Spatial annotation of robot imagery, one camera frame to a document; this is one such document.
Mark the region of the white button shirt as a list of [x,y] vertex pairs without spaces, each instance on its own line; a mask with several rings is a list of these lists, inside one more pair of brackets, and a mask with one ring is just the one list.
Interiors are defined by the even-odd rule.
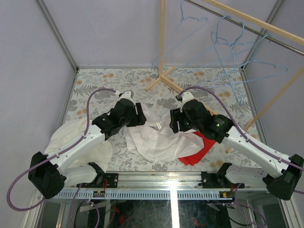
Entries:
[[177,158],[194,155],[204,149],[202,137],[193,130],[174,133],[170,128],[170,113],[157,115],[142,104],[146,117],[144,125],[124,130],[128,151],[139,154],[150,162],[171,162]]

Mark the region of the cream white garment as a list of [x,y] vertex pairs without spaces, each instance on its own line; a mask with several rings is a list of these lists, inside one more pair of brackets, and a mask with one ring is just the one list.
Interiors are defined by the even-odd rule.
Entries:
[[[86,119],[77,119],[64,123],[59,127],[50,138],[50,142],[44,151],[44,154],[50,154],[52,151],[59,149],[69,141],[85,131]],[[104,172],[107,171],[109,162],[112,158],[113,150],[112,145],[108,142],[99,142],[97,145],[86,149],[81,157],[75,159],[69,168],[83,166],[89,162],[96,163]]]

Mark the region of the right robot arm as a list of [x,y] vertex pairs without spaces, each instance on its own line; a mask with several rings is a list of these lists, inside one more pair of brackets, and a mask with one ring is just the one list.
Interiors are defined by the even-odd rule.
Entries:
[[224,115],[212,115],[195,98],[176,99],[181,106],[170,111],[170,128],[174,133],[194,130],[205,138],[231,147],[254,161],[261,168],[242,168],[224,164],[218,171],[219,186],[232,183],[264,186],[275,197],[290,200],[302,176],[304,159],[298,154],[292,156],[280,153],[251,137]]

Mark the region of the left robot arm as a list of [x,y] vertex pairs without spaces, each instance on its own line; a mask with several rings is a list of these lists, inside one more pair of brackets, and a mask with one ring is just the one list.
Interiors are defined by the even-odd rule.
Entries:
[[64,187],[101,187],[105,169],[95,161],[71,167],[93,147],[119,133],[123,127],[144,125],[142,105],[122,98],[109,113],[95,118],[84,134],[49,154],[37,152],[31,158],[28,179],[46,199],[55,197]]

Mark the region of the red shirt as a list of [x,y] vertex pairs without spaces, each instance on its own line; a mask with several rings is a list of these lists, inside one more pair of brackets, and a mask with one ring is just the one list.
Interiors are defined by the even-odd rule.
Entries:
[[193,132],[191,134],[199,137],[200,141],[203,143],[203,146],[195,154],[186,157],[180,157],[178,159],[185,165],[194,166],[201,161],[201,159],[208,153],[208,151],[211,150],[211,148],[216,144],[216,141],[206,138],[200,132]]

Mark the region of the floral table mat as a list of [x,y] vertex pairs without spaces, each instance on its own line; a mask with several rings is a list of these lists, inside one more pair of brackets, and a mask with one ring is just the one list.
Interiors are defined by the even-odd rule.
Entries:
[[[168,79],[181,88],[203,86],[213,91],[210,95],[202,90],[192,90],[192,94],[219,114],[230,112],[240,127],[244,128],[252,119],[252,109],[242,76],[238,71],[227,69],[185,68],[178,70]],[[85,118],[90,114],[96,118],[108,111],[117,101],[112,90],[134,92],[134,101],[145,104],[157,115],[168,114],[179,106],[176,92],[165,83],[157,83],[148,88],[156,78],[155,68],[121,69],[82,69],[78,72],[72,96],[68,105],[67,121]],[[195,165],[185,165],[179,160],[153,163],[139,154],[127,150],[124,133],[112,137],[113,156],[109,162],[109,171],[217,171],[225,162],[244,167],[256,167],[256,163],[237,151],[227,152],[225,146],[215,144],[211,150]]]

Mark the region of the metal hanging rod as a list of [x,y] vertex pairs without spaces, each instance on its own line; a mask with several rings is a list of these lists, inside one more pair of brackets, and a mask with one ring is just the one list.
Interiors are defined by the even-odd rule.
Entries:
[[[191,4],[191,5],[193,5],[193,6],[195,6],[195,7],[197,7],[197,8],[199,8],[199,9],[202,9],[202,10],[208,12],[208,13],[211,13],[212,15],[217,16],[218,18],[223,18],[224,20],[226,20],[226,21],[228,21],[228,22],[230,22],[230,23],[232,23],[232,24],[234,24],[234,25],[236,25],[238,27],[241,27],[241,24],[240,24],[241,22],[238,22],[238,21],[236,21],[234,19],[231,19],[229,17],[224,17],[224,15],[222,15],[222,14],[220,14],[220,13],[218,13],[218,12],[216,12],[216,11],[208,8],[208,7],[205,7],[205,6],[201,5],[201,4],[198,4],[198,3],[196,3],[193,0],[186,0],[186,2],[189,3],[189,4]],[[304,39],[303,38],[301,38],[301,37],[299,37],[299,36],[297,36],[295,34],[292,34],[290,32],[287,32],[287,31],[285,31],[285,30],[283,30],[281,28],[273,26],[273,25],[271,25],[271,24],[269,24],[267,22],[264,22],[264,21],[261,21],[261,20],[259,20],[257,18],[254,18],[254,17],[252,17],[252,16],[250,16],[248,14],[245,14],[245,13],[243,13],[243,12],[237,10],[237,9],[234,9],[232,7],[229,7],[229,6],[227,6],[227,5],[223,4],[223,3],[220,3],[220,2],[215,1],[215,0],[204,0],[203,2],[205,2],[205,3],[207,3],[207,4],[211,5],[211,6],[214,6],[217,9],[224,10],[224,11],[226,11],[228,13],[231,13],[232,15],[237,16],[237,17],[239,17],[241,19],[244,19],[247,22],[251,22],[254,25],[260,26],[265,31],[273,32],[273,33],[275,33],[277,35],[280,35],[280,36],[282,36],[282,37],[284,37],[284,38],[286,38],[286,39],[288,39],[290,41],[293,41],[293,42],[295,42],[297,44],[300,44],[302,46],[304,45]],[[295,47],[292,47],[292,46],[290,46],[290,45],[288,45],[288,44],[286,44],[286,43],[284,43],[284,42],[282,42],[280,40],[277,40],[275,38],[266,36],[266,34],[260,32],[260,31],[257,31],[257,30],[255,30],[255,29],[253,29],[251,27],[245,26],[245,30],[249,31],[250,33],[253,33],[253,34],[255,34],[255,35],[257,35],[257,36],[259,36],[261,38],[265,37],[265,39],[267,39],[270,42],[273,42],[273,43],[275,43],[275,44],[277,44],[277,45],[279,45],[279,46],[281,46],[281,47],[283,47],[283,48],[285,48],[287,50],[290,50],[290,51],[292,51],[292,52],[294,52],[296,54],[304,56],[304,52],[303,51],[301,51],[301,50],[299,50],[299,49],[297,49]]]

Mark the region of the wooden rack frame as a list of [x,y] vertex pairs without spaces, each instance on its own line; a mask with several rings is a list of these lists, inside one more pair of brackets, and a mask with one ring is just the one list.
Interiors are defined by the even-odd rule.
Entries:
[[[229,7],[223,3],[220,3],[215,0],[207,0],[205,1],[206,3],[224,10],[226,12],[229,12],[237,17],[240,17],[241,19],[244,19],[248,22],[251,22],[255,25],[260,26],[261,28],[265,30],[269,30],[271,32],[274,32],[282,37],[287,38],[288,40],[294,41],[298,44],[303,45],[304,44],[304,39],[294,35],[290,32],[287,32],[281,28],[278,28],[276,26],[273,26],[267,22],[261,21],[253,16],[250,16],[248,14],[245,14],[237,9],[234,9],[232,7]],[[159,27],[159,48],[160,48],[160,54],[161,54],[161,59],[159,62],[159,76],[158,78],[151,83],[149,86],[146,87],[146,91],[149,91],[152,89],[155,85],[157,85],[159,82],[163,82],[166,85],[168,85],[170,88],[172,88],[176,92],[181,92],[182,88],[178,85],[176,85],[174,82],[169,80],[167,78],[167,75],[169,75],[175,67],[171,67],[169,70],[166,72],[163,71],[163,47],[164,47],[164,32],[165,28],[165,1],[161,0],[160,1],[160,27]],[[283,86],[283,88],[271,99],[271,101],[258,113],[254,118],[252,118],[249,123],[246,125],[245,130],[247,131],[253,124],[256,123],[256,121],[277,101],[277,99],[304,73],[304,68],[300,68],[298,72]]]

